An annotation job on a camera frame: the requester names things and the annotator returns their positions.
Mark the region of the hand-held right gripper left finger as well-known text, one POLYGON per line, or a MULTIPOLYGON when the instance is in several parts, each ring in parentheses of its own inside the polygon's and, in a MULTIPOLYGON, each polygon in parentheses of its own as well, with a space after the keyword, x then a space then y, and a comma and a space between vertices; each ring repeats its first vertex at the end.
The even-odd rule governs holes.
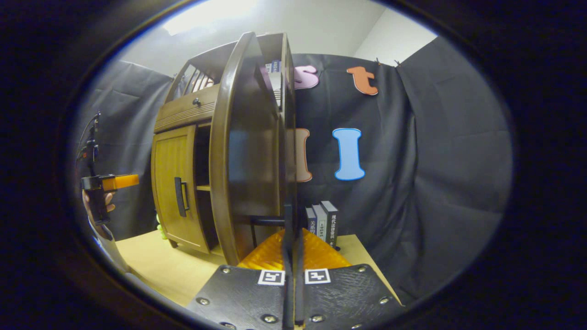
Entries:
POLYGON ((187 305, 187 309, 214 324, 232 330, 293 330, 294 208, 284 207, 285 233, 281 247, 282 271, 221 265, 187 305))

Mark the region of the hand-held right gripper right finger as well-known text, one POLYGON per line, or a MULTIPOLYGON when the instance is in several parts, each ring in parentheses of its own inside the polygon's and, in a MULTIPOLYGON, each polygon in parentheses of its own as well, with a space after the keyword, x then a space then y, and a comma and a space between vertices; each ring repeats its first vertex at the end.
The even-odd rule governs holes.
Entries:
POLYGON ((308 230, 296 241, 293 317, 300 330, 369 330, 405 311, 355 235, 330 247, 308 230))

